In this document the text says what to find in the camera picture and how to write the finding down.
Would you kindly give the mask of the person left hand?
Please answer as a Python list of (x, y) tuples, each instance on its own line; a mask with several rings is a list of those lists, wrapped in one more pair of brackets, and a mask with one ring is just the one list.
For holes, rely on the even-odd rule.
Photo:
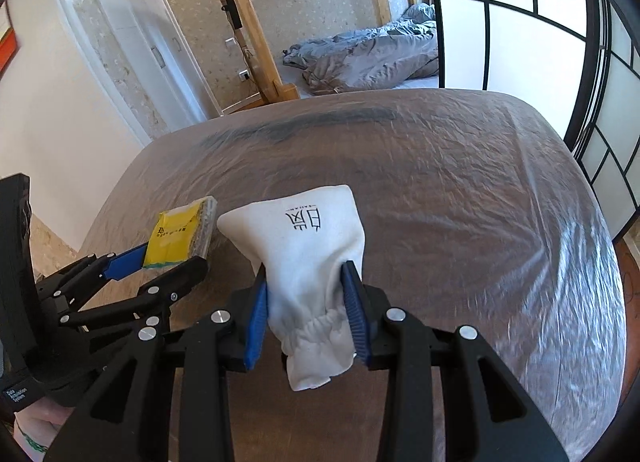
[(30, 460), (41, 462), (74, 411), (74, 407), (64, 407), (43, 397), (14, 416), (13, 438)]

